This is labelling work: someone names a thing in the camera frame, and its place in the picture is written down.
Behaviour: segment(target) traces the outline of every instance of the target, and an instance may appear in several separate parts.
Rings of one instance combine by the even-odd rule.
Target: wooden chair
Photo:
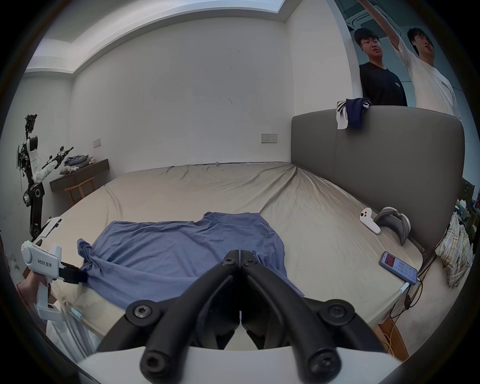
[[[68,195],[70,196],[70,200],[72,201],[72,205],[77,204],[80,200],[82,200],[85,197],[85,192],[84,192],[84,189],[82,188],[85,184],[90,183],[91,186],[92,186],[92,192],[95,190],[95,185],[93,184],[93,179],[94,178],[91,177],[91,178],[89,178],[85,181],[82,181],[80,184],[74,185],[73,187],[65,188],[65,192],[68,192]],[[72,195],[72,191],[77,189],[77,188],[78,188],[78,191],[80,192],[80,199],[74,200],[73,195]]]

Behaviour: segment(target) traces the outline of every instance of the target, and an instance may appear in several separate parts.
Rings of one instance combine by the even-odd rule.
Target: man in black t-shirt
[[[373,105],[407,106],[402,82],[384,66],[384,54],[378,36],[370,29],[359,28],[353,37],[368,56],[368,63],[360,65],[363,97],[369,97]]]

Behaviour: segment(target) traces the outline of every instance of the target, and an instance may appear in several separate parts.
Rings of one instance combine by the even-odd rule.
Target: ceiling
[[[73,0],[40,41],[25,73],[73,75],[150,30],[207,17],[285,22],[301,0]]]
[[[73,43],[89,28],[122,8],[134,11],[139,7],[161,4],[162,8],[168,9],[200,2],[232,3],[228,0],[73,0],[54,21],[44,38]],[[264,4],[266,9],[279,9],[283,0],[258,0],[257,3]]]
[[[74,42],[109,13],[135,0],[73,0],[49,28],[44,38]]]

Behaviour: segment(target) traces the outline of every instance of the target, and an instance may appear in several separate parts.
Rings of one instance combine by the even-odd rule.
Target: person
[[[378,36],[370,29],[359,28],[353,35],[360,49],[368,56],[368,62],[360,65],[363,97],[369,97],[373,105],[407,106],[402,82],[383,63],[383,51]]]
[[[405,45],[387,19],[368,0],[358,0],[386,33],[395,52],[406,67],[415,91],[417,108],[430,109],[455,116],[461,121],[453,87],[433,65],[435,48],[420,28],[411,28],[407,37],[417,53]]]
[[[47,285],[45,276],[30,271],[27,278],[16,285],[17,293],[28,309],[36,303],[36,294],[40,284]],[[86,329],[78,320],[50,294],[48,302],[61,312],[63,321],[47,321],[46,335],[52,343],[70,360],[79,363],[95,353],[101,338]]]

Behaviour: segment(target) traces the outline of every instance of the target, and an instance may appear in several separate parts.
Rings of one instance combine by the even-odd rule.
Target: electrical outlet
[[[277,143],[278,134],[276,133],[262,133],[261,143]]]

